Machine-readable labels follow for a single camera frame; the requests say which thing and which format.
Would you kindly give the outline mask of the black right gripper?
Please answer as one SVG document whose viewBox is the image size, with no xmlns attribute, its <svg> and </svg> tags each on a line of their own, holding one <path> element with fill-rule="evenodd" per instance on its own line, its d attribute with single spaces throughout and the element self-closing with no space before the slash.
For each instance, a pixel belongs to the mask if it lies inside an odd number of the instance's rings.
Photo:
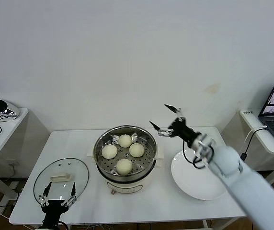
<svg viewBox="0 0 274 230">
<path fill-rule="evenodd" d="M 157 131 L 159 136 L 162 137 L 175 137 L 178 136 L 187 143 L 190 148 L 193 142 L 201 135 L 200 132 L 195 132 L 193 129 L 186 125 L 186 119 L 182 115 L 181 108 L 176 108 L 172 105 L 165 106 L 177 115 L 176 118 L 168 127 L 168 129 L 161 129 L 158 125 L 150 121 L 150 124 Z"/>
</svg>

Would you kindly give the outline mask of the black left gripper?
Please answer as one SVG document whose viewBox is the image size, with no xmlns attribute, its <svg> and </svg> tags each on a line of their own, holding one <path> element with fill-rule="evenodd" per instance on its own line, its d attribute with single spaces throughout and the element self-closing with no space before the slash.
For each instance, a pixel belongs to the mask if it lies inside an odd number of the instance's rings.
<svg viewBox="0 0 274 230">
<path fill-rule="evenodd" d="M 43 193 L 39 195 L 40 205 L 42 211 L 45 213 L 40 229 L 59 230 L 60 216 L 68 211 L 68 208 L 77 201 L 76 183 L 73 183 L 70 197 L 67 200 L 48 200 L 48 194 L 52 182 L 44 189 Z"/>
</svg>

